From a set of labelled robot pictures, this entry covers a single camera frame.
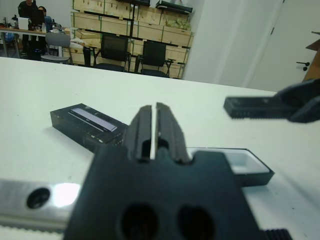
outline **wooden crate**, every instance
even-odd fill
[[[154,7],[139,6],[138,9],[135,10],[134,16],[135,21],[161,26],[165,26],[167,20],[171,21],[177,19],[188,21],[188,15],[178,14],[176,12],[161,10]]]
[[[162,41],[164,27],[156,24],[135,21],[132,36],[134,38]]]
[[[74,28],[125,36],[130,34],[130,25],[126,20],[87,13],[73,13],[71,18],[72,26]]]
[[[134,22],[132,36],[183,47],[191,47],[194,39],[191,31],[139,21]]]
[[[75,36],[85,42],[86,46],[101,48],[101,34],[81,30],[74,31]]]
[[[191,47],[193,42],[193,33],[173,27],[164,26],[162,42],[175,44],[178,46]]]
[[[125,20],[101,17],[101,32],[129,36],[130,25]]]
[[[101,18],[96,15],[74,12],[71,15],[71,23],[74,28],[93,31],[101,30]]]
[[[134,56],[142,55],[144,49],[144,42],[141,40],[131,40],[131,54]],[[166,46],[165,58],[174,59],[175,63],[187,63],[189,50],[182,47]]]
[[[116,0],[73,0],[73,9],[130,19],[131,5]]]

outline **stacked wooden crates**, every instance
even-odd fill
[[[127,36],[128,52],[132,54],[130,72],[134,72],[137,55],[142,55],[144,41],[157,41],[166,44],[166,59],[174,59],[170,68],[171,78],[182,78],[185,64],[188,61],[189,49],[192,46],[194,34],[190,31],[167,27],[167,20],[188,20],[187,15],[177,14],[157,8],[136,6],[117,0],[73,0],[73,9],[79,12],[71,13],[72,27],[77,28],[72,37],[82,39],[88,46],[101,47],[103,33]],[[83,65],[82,49],[71,50],[75,64]],[[123,62],[97,58],[97,63],[124,65]],[[167,67],[144,65],[146,69],[167,72]]]

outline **white wall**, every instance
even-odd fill
[[[194,33],[198,31],[205,1],[207,0],[189,0],[186,4],[188,7],[193,8],[193,12],[190,14],[190,24]]]
[[[274,32],[248,87],[279,91],[301,82],[306,72],[296,62],[312,62],[315,51],[306,46],[320,38],[320,0],[284,2]]]
[[[205,0],[184,79],[242,87],[282,0]]]
[[[18,6],[23,0],[0,0],[0,7],[4,6],[6,11],[3,13],[8,19],[18,14]],[[37,0],[36,5],[44,6],[47,15],[52,17],[63,27],[69,27],[71,23],[70,11],[72,9],[72,0]]]

